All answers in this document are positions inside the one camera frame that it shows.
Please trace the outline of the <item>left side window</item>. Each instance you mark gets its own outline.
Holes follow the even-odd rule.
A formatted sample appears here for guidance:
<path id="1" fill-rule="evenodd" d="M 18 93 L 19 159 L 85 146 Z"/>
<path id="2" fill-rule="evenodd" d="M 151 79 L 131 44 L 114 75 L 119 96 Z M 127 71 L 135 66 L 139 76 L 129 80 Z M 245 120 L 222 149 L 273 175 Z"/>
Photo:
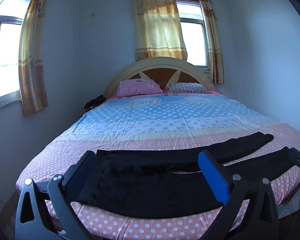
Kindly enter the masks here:
<path id="1" fill-rule="evenodd" d="M 20 99 L 19 41 L 29 2 L 3 0 L 0 4 L 0 107 Z"/>

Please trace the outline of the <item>yellow curtain centre panel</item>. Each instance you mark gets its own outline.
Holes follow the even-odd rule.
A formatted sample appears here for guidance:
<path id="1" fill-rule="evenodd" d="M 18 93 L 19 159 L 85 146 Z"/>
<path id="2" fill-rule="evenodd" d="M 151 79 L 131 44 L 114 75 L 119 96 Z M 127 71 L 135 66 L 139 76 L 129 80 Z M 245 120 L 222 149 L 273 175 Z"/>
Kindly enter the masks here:
<path id="1" fill-rule="evenodd" d="M 176 0 L 132 0 L 135 60 L 172 57 L 187 60 Z"/>

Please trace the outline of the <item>black pants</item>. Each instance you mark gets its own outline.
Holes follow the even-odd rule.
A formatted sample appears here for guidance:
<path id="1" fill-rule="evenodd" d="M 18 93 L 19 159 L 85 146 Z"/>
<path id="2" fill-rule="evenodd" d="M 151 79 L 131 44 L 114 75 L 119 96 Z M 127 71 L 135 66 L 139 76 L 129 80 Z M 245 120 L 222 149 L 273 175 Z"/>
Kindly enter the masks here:
<path id="1" fill-rule="evenodd" d="M 210 211 L 222 204 L 198 166 L 200 152 L 208 151 L 230 174 L 245 180 L 274 180 L 293 167 L 288 148 L 253 157 L 273 138 L 256 132 L 184 150 L 98 150 L 95 171 L 77 201 L 133 218 L 174 218 Z"/>

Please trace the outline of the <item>yellow curtain left window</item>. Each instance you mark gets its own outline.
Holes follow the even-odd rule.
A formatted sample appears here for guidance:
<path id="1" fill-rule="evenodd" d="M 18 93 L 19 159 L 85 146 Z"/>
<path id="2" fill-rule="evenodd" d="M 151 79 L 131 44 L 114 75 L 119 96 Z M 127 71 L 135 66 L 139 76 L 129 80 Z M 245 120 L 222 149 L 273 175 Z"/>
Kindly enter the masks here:
<path id="1" fill-rule="evenodd" d="M 18 71 L 24 117 L 49 106 L 41 49 L 47 2 L 48 0 L 30 0 L 21 25 Z"/>

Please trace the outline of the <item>rear window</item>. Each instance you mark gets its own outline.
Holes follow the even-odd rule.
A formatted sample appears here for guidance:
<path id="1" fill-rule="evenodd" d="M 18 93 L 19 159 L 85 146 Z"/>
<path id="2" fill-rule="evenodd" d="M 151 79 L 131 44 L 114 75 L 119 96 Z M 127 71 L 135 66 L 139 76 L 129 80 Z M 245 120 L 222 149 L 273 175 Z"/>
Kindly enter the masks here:
<path id="1" fill-rule="evenodd" d="M 198 1 L 177 0 L 187 62 L 209 72 L 207 34 L 204 14 Z"/>

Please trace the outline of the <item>bed with polka dot sheet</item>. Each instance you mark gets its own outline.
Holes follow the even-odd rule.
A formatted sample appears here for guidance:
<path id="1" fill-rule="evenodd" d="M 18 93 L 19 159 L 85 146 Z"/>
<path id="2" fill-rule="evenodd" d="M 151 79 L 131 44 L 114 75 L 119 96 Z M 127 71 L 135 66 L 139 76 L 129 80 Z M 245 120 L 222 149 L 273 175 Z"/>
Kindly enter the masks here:
<path id="1" fill-rule="evenodd" d="M 300 151 L 296 129 L 223 95 L 111 97 L 85 113 L 35 156 L 21 172 L 16 188 L 21 190 L 27 178 L 41 182 L 65 173 L 88 150 L 178 150 L 255 132 L 274 136 L 254 153 L 255 157 L 283 147 Z M 139 219 L 77 202 L 71 205 L 94 237 L 108 239 L 199 239 L 219 214 L 214 209 L 179 218 Z"/>

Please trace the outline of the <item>yellow curtain panel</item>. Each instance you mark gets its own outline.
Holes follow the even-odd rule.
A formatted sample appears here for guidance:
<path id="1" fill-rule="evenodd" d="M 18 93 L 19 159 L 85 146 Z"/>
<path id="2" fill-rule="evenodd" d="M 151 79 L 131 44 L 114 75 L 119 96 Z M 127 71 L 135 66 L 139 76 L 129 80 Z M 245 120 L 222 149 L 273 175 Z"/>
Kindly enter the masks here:
<path id="1" fill-rule="evenodd" d="M 187 60 L 176 0 L 132 0 L 135 60 L 172 57 Z"/>
<path id="2" fill-rule="evenodd" d="M 217 17 L 211 0 L 199 0 L 203 12 L 211 81 L 214 84 L 224 84 L 223 53 L 219 38 Z"/>

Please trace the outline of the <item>black bag beside bed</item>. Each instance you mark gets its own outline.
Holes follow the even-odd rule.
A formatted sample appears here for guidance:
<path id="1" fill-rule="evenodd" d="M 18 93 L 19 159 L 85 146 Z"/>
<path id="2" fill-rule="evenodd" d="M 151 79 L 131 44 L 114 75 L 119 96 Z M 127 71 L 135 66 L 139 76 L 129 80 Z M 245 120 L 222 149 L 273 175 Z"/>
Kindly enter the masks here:
<path id="1" fill-rule="evenodd" d="M 97 98 L 90 100 L 84 105 L 85 113 L 98 107 L 99 105 L 103 104 L 106 101 L 106 97 L 104 95 L 100 95 Z"/>

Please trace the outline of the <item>striped grey pillow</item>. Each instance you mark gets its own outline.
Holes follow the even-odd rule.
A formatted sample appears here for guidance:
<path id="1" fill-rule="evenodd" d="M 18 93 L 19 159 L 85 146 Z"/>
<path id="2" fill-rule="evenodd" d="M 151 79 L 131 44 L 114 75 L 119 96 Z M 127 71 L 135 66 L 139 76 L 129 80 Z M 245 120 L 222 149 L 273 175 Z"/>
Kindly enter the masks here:
<path id="1" fill-rule="evenodd" d="M 167 84 L 166 88 L 171 94 L 211 94 L 203 85 L 194 82 Z"/>

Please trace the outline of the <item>cream wooden headboard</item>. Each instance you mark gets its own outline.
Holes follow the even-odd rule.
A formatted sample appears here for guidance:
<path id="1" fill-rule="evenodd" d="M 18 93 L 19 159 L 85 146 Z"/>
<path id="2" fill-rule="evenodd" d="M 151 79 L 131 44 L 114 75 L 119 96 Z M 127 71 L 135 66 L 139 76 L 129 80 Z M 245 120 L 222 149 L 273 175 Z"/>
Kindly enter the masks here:
<path id="1" fill-rule="evenodd" d="M 106 89 L 104 96 L 110 98 L 122 80 L 152 79 L 160 88 L 179 82 L 200 83 L 207 89 L 215 90 L 210 78 L 198 67 L 172 57 L 154 57 L 138 61 L 120 72 Z"/>

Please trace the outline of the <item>yellow curtain right panel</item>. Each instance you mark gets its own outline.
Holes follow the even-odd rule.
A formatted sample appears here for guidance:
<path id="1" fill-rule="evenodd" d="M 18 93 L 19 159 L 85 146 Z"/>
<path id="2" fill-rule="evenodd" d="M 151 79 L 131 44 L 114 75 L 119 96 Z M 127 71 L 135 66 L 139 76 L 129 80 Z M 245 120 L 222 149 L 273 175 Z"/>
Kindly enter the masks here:
<path id="1" fill-rule="evenodd" d="M 203 12 L 211 81 L 214 84 L 224 84 L 223 53 L 219 38 L 217 17 L 211 0 L 199 0 Z"/>

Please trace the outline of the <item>pink pillow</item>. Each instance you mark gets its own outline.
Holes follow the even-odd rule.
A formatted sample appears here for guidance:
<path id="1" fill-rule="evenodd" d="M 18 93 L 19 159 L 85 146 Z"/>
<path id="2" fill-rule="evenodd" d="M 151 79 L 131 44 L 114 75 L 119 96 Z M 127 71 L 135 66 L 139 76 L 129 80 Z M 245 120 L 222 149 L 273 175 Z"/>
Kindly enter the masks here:
<path id="1" fill-rule="evenodd" d="M 119 98 L 147 94 L 162 94 L 162 89 L 151 79 L 130 79 L 121 81 L 116 92 Z"/>

